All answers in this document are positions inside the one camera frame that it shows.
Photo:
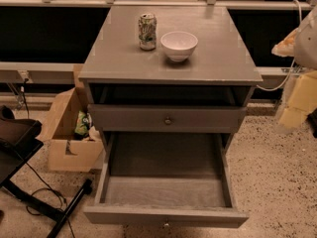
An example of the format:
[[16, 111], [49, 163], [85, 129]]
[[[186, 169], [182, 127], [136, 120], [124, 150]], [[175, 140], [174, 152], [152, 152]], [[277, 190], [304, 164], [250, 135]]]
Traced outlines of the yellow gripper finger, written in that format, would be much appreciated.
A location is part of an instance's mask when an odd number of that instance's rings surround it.
[[278, 124], [285, 129], [296, 129], [317, 109], [317, 71], [312, 70], [296, 78], [286, 107]]

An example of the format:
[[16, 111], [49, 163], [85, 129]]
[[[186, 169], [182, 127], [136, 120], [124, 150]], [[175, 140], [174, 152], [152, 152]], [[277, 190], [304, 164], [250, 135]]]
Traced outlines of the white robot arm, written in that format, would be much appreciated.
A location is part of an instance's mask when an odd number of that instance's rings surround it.
[[294, 57], [297, 64], [308, 69], [284, 87], [285, 101], [277, 112], [277, 128], [289, 133], [317, 109], [317, 7], [271, 52], [279, 57]]

